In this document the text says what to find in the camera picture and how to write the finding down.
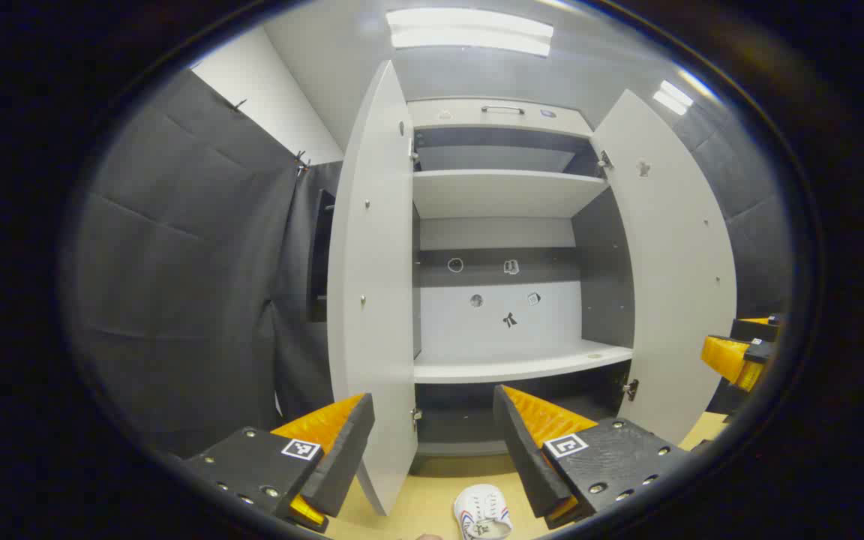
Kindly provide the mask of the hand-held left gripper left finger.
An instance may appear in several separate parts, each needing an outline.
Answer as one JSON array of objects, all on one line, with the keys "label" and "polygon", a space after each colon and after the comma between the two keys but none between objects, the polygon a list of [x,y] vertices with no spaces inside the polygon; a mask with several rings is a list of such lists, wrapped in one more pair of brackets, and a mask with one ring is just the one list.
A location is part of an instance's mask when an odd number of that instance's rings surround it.
[{"label": "hand-held left gripper left finger", "polygon": [[324,533],[345,503],[374,422],[373,397],[360,393],[274,430],[240,428],[183,466],[244,506]]}]

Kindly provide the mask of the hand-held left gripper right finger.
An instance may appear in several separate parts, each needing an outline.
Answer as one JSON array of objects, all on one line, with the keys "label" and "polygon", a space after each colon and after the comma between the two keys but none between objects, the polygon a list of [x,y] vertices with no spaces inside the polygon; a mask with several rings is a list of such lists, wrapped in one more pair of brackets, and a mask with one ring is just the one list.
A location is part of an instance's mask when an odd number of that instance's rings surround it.
[{"label": "hand-held left gripper right finger", "polygon": [[692,461],[633,421],[592,420],[504,384],[494,386],[493,417],[532,513],[550,530],[610,521]]}]

